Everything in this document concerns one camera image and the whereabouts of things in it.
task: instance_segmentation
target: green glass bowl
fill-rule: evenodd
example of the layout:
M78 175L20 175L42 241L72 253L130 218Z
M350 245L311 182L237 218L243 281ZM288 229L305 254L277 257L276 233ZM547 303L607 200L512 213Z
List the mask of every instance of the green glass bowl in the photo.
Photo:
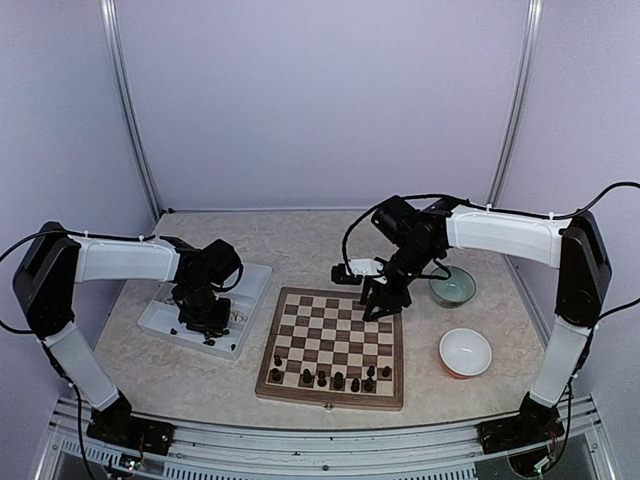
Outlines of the green glass bowl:
M476 282L467 272L458 267L447 268L451 271L448 280L429 280L433 299L443 308L457 308L464 305L476 294ZM431 275L446 277L441 268L436 268Z

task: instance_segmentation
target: white wall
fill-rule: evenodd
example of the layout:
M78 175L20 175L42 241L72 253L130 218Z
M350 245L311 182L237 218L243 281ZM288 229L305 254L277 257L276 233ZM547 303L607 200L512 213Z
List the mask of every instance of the white wall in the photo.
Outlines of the white wall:
M118 2L149 162L175 209L485 200L526 0Z
M527 104L501 206L568 212L606 185L640 181L640 4L545 0ZM605 308L640 296L640 192L593 212L613 266ZM553 321L557 275L518 261ZM603 320L580 386L593 393L623 479L640 467L640 308Z
M97 1L0 2L0 252L48 220L120 234L151 226ZM17 328L27 325L11 278L24 252L0 266L0 318ZM90 342L117 288L77 289ZM33 337L0 330L0 478L28 478L62 385Z

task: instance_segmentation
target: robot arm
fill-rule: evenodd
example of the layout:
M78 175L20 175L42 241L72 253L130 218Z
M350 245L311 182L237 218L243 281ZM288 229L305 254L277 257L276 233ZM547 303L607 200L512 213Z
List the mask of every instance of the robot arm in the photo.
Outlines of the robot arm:
M173 282L179 321L188 329L221 336L227 327L230 301L216 293L238 283L240 258L222 240L201 250L173 237L125 241L68 235L54 222L45 224L41 231L52 233L31 245L14 276L14 292L53 367L72 381L93 407L87 434L135 450L144 438L145 450L166 454L173 427L131 416L130 403L100 368L74 322L74 284L126 279ZM236 271L234 285L224 287Z
M441 199L418 211L391 197L373 213L372 223L398 247L385 261L351 260L333 268L336 283L364 279L364 319L392 315L411 304L407 289L423 269L446 257L449 248L475 248L528 258L559 269L556 324L536 379L515 419L481 424L485 453L546 440L558 429L556 405L588 354L609 281L611 265L589 212L571 219L532 218L470 208Z

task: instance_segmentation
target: marble-pattern surface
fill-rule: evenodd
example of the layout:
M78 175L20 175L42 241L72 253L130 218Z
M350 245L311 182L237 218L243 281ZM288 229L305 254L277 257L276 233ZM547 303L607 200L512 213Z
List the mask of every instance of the marble-pattern surface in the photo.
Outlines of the marble-pattern surface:
M129 281L107 321L96 356L133 408L168 417L275 428L376 428L425 425L516 409L543 356L504 259L473 250L450 250L445 263L470 272L476 297L455 309L440 308L415 281L413 305L404 316L405 405L400 412L321 407L258 399L256 377L283 285L352 289L331 283L331 266L357 212L247 212L165 215L156 233L203 247L216 238L235 246L245 262L270 265L272 283L244 350L236 361L144 334L137 320L158 290L154 282ZM349 243L351 258L388 258L394 247L366 221ZM440 338L469 327L493 348L493 363L480 377L456 380L442 369Z

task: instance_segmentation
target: chessboard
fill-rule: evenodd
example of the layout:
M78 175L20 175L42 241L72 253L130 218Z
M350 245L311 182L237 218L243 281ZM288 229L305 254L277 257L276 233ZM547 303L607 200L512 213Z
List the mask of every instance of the chessboard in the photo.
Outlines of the chessboard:
M350 292L282 288L256 395L329 408L400 410L402 316L364 322L359 298ZM355 379L359 389L354 392Z

